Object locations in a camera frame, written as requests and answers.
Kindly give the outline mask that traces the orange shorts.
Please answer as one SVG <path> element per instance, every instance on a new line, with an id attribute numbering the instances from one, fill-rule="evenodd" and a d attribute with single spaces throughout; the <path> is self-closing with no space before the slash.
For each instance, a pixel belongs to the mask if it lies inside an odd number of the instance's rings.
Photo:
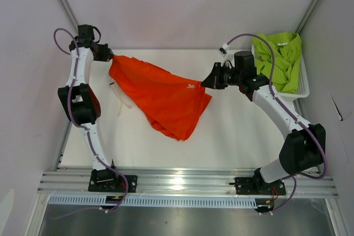
<path id="1" fill-rule="evenodd" d="M 212 99 L 200 81 L 135 57 L 115 55 L 109 76 L 155 130 L 177 141 L 190 138 Z"/>

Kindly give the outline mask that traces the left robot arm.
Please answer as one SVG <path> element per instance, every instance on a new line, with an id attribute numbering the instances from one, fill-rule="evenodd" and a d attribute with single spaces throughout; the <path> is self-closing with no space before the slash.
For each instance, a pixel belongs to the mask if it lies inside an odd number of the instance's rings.
<path id="1" fill-rule="evenodd" d="M 58 97 L 69 121 L 82 133 L 91 154 L 92 171 L 90 184 L 101 184 L 106 191 L 119 188 L 120 178 L 114 172 L 113 162 L 103 151 L 103 140 L 98 130 L 101 106 L 89 85 L 91 64 L 94 61 L 109 62 L 113 58 L 108 44 L 100 44 L 95 33 L 100 31 L 93 25 L 77 27 L 78 35 L 69 34 L 71 70 L 64 87 L 58 88 Z"/>

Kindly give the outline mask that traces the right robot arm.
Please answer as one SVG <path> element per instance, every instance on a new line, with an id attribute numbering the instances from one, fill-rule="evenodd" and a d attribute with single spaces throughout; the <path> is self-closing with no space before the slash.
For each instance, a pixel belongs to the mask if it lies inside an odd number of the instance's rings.
<path id="1" fill-rule="evenodd" d="M 237 86 L 251 102 L 261 108 L 280 130 L 284 144 L 279 156 L 258 168 L 253 175 L 253 189 L 266 193 L 273 183 L 326 163 L 326 132 L 321 124 L 311 124 L 287 106 L 267 76 L 257 74 L 251 51 L 234 54 L 220 49 L 224 60 L 213 64 L 211 73 L 201 85 L 214 90 Z"/>

